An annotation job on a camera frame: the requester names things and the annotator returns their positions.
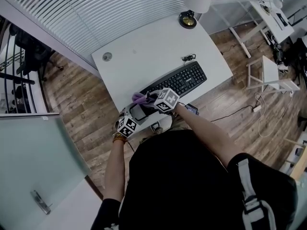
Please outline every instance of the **wooden floor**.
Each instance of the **wooden floor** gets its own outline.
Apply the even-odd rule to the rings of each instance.
[[[252,27],[251,24],[240,26],[236,28],[236,31],[242,35]],[[240,46],[234,46],[236,40],[230,31],[216,33],[211,38],[219,50],[225,52],[224,58],[234,76],[192,103],[199,108],[200,116],[208,120],[229,115],[247,105],[255,106],[254,94],[260,91],[260,89],[245,90],[248,59]],[[252,59],[262,55],[272,59],[271,48],[265,42],[262,43],[263,41],[261,34],[247,41],[247,48],[255,49],[251,51]],[[58,65],[64,66],[64,71],[51,66],[47,68],[47,82],[44,84],[44,90],[49,108],[62,115],[71,138],[92,170],[91,179],[103,192],[106,162],[112,145],[112,134],[115,132],[113,126],[118,111],[101,79],[60,54],[55,54],[53,59]],[[281,77],[291,78],[293,73],[290,71],[288,75]],[[261,138],[258,134],[259,117],[263,109],[253,113],[251,107],[248,107],[215,123],[223,128],[245,152],[279,169],[292,148],[289,143],[283,142],[283,138],[296,140],[302,131],[302,128],[296,125],[296,117],[299,110],[306,106],[307,92],[304,84],[301,88],[300,92],[294,94],[291,104],[272,135],[267,138]],[[262,135],[272,131],[291,100],[289,93],[268,94],[264,96],[264,99],[267,111],[260,126]],[[179,125],[183,124],[180,119],[176,122]],[[151,134],[149,129],[137,134],[131,139],[131,145],[137,148],[139,141],[149,134]],[[126,175],[129,173],[128,164],[132,155],[130,147],[125,145]]]

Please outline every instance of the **white cable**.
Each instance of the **white cable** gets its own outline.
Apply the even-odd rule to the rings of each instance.
[[[291,100],[289,101],[289,103],[288,103],[286,109],[284,110],[283,114],[282,114],[281,117],[278,119],[277,123],[274,125],[274,127],[273,127],[273,129],[272,129],[272,132],[269,133],[269,134],[266,135],[266,136],[263,136],[262,134],[260,134],[260,123],[261,123],[262,117],[263,117],[264,114],[265,114],[265,111],[266,111],[266,107],[267,107],[267,106],[266,106],[266,103],[265,103],[265,101],[264,101],[264,99],[263,99],[263,97],[262,97],[262,95],[261,95],[260,93],[256,92],[254,96],[255,96],[255,99],[257,100],[257,102],[260,103],[260,105],[261,105],[261,102],[259,101],[260,98],[263,100],[263,103],[264,103],[264,112],[263,112],[263,114],[260,116],[260,118],[259,118],[259,123],[258,123],[258,134],[259,134],[261,137],[265,138],[265,137],[270,136],[270,135],[274,132],[275,127],[277,126],[277,124],[279,123],[279,121],[282,119],[283,115],[286,113],[286,111],[287,111],[287,109],[288,109],[288,106],[290,105],[290,103],[291,103],[293,97],[291,97]]]

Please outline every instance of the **purple cloth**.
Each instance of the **purple cloth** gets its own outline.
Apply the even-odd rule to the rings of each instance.
[[[132,101],[135,104],[148,104],[151,102],[155,101],[155,98],[149,97],[149,92],[147,92],[146,95],[139,93],[139,92],[135,92],[132,96]]]

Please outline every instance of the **black shirt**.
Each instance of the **black shirt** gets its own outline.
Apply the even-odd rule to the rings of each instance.
[[[246,158],[258,198],[272,207],[277,229],[286,229],[297,205],[295,181],[246,153],[225,169],[192,130],[142,143],[130,160],[120,213],[119,201],[103,200],[92,229],[244,229],[237,164]]]

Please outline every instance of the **lamp base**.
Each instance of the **lamp base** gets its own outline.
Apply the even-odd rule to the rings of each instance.
[[[191,10],[182,12],[179,15],[179,23],[186,29],[193,29],[197,24],[197,21],[194,18],[194,12]]]

